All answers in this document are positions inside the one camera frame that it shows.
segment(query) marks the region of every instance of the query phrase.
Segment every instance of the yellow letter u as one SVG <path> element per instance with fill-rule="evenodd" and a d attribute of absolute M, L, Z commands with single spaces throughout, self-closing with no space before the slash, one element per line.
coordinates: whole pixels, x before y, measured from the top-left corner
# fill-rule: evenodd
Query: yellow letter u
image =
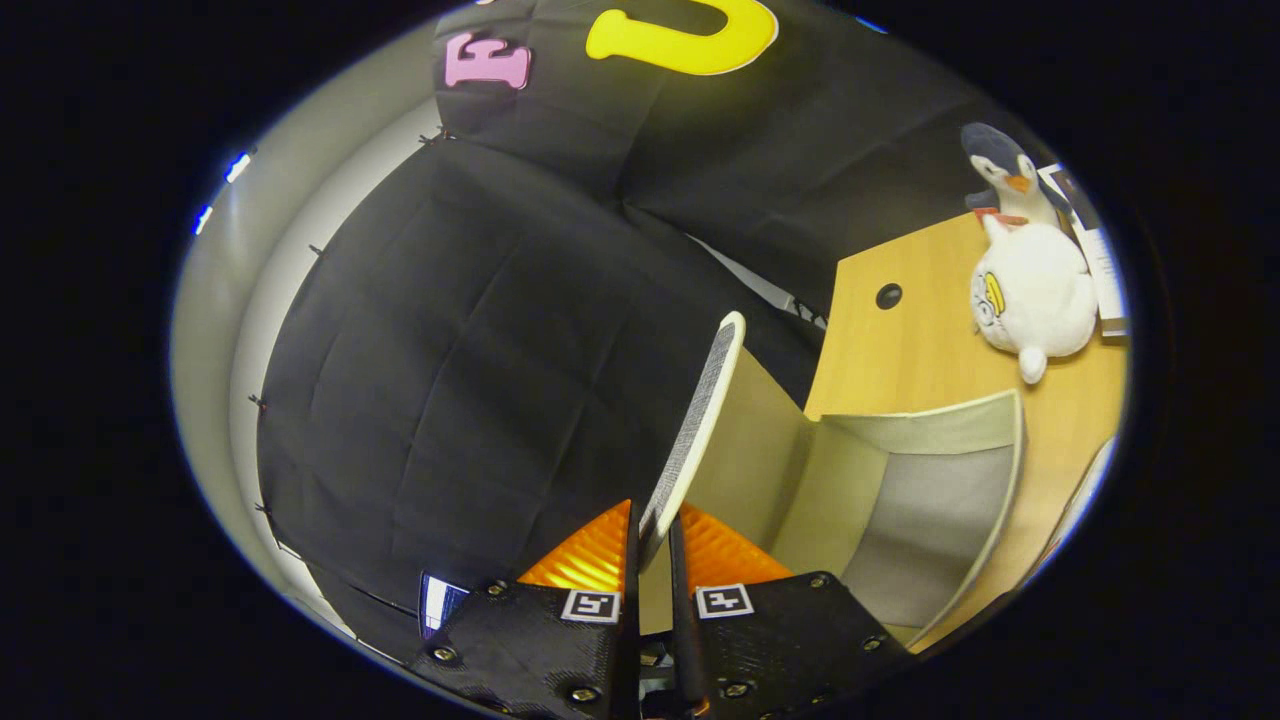
<path fill-rule="evenodd" d="M 755 60 L 778 36 L 778 19 L 756 0 L 694 1 L 724 13 L 724 27 L 691 35 L 605 10 L 586 35 L 586 55 L 595 60 L 622 55 L 691 76 L 717 76 Z"/>

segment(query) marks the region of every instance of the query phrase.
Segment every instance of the penguin plush toy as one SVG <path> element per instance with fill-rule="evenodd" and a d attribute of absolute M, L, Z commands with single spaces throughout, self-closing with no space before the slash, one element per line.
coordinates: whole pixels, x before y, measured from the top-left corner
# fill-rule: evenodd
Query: penguin plush toy
<path fill-rule="evenodd" d="M 1071 205 L 1052 187 L 1041 182 L 1036 164 L 1011 137 L 983 124 L 969 123 L 960 129 L 960 143 L 969 163 L 991 186 L 965 197 L 970 210 L 1000 208 L 1000 214 L 1027 218 L 1061 229 L 1057 213 L 1071 217 Z"/>

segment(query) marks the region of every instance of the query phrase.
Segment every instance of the ceiling light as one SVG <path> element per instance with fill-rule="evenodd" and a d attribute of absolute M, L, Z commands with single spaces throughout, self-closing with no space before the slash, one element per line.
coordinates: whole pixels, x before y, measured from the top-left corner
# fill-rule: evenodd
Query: ceiling light
<path fill-rule="evenodd" d="M 238 178 L 239 174 L 244 172 L 244 168 L 248 167 L 248 161 L 250 161 L 248 152 L 241 152 L 239 160 L 236 160 L 236 164 L 232 165 L 232 169 L 227 170 L 227 182 L 236 182 L 236 178 Z"/>
<path fill-rule="evenodd" d="M 200 219 L 196 220 L 196 234 L 200 234 L 200 231 L 205 229 L 205 223 L 209 222 L 209 215 L 212 214 L 214 214 L 212 205 L 205 205 L 205 209 L 200 213 Z"/>

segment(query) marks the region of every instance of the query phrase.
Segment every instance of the white plush toy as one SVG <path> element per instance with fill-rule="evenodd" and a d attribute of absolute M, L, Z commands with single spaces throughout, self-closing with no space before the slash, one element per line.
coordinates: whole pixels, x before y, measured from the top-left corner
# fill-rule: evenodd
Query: white plush toy
<path fill-rule="evenodd" d="M 1006 227 L 982 217 L 991 247 L 973 272 L 969 305 L 987 342 L 1018 354 L 1034 384 L 1048 357 L 1076 352 L 1093 336 L 1098 301 L 1079 247 L 1043 223 Z"/>

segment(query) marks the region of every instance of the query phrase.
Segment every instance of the stuffed animal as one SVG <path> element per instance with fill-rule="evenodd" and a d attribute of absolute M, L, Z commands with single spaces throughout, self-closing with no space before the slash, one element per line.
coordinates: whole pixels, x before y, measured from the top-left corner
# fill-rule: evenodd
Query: stuffed animal
<path fill-rule="evenodd" d="M 1093 278 L 1079 247 L 1056 227 L 1009 227 L 993 214 L 982 224 L 991 246 L 973 272 L 973 319 L 987 342 L 1018 354 L 1023 380 L 1038 383 L 1048 357 L 1071 355 L 1093 336 Z"/>
<path fill-rule="evenodd" d="M 1036 164 L 1007 135 L 983 123 L 969 123 L 960 129 L 960 145 L 969 163 L 991 186 L 965 197 L 970 210 L 1000 208 L 1002 215 L 1021 217 L 1060 229 L 1059 210 L 1071 217 L 1070 202 L 1041 182 Z"/>

